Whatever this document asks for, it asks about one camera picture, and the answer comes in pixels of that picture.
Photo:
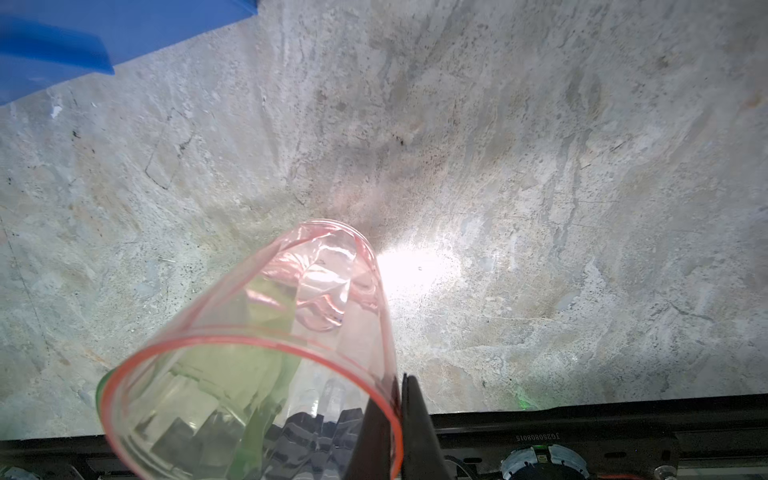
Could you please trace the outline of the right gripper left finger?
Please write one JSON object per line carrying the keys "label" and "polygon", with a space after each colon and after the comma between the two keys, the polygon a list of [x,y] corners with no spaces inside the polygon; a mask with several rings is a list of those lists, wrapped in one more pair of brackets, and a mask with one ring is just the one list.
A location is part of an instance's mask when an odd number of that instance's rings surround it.
{"label": "right gripper left finger", "polygon": [[389,419],[373,400],[369,399],[360,433],[344,480],[389,480],[392,466],[392,430]]}

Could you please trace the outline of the pink transparent cup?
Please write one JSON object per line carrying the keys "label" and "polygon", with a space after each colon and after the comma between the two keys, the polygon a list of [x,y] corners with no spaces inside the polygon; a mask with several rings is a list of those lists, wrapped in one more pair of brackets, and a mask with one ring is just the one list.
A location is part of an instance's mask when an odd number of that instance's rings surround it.
{"label": "pink transparent cup", "polygon": [[335,421],[365,413],[373,399],[401,433],[392,326],[380,268],[354,228],[331,220],[298,225],[225,274],[209,291],[227,293],[262,277],[294,289],[294,322],[284,351],[300,357],[288,402],[273,424],[298,413]]}

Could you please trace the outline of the green transparent cup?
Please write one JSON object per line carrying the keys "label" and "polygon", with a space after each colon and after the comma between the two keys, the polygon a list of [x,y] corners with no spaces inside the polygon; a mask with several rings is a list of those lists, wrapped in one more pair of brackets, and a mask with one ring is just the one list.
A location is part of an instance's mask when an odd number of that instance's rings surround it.
{"label": "green transparent cup", "polygon": [[246,479],[301,359],[284,351],[294,289],[262,277],[209,291],[100,386],[99,416],[144,479]]}

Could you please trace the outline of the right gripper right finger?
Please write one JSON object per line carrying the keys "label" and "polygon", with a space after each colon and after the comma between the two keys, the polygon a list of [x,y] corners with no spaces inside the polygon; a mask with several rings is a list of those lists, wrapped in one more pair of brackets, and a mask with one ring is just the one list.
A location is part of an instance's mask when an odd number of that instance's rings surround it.
{"label": "right gripper right finger", "polygon": [[404,459],[401,478],[449,480],[446,462],[427,411],[418,380],[405,374],[402,382]]}

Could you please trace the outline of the blue plastic bin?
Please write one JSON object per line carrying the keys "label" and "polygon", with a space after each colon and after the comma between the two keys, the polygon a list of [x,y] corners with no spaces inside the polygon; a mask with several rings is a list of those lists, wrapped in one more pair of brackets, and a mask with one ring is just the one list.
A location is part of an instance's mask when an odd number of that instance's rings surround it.
{"label": "blue plastic bin", "polygon": [[258,13],[256,1],[3,1],[1,103]]}

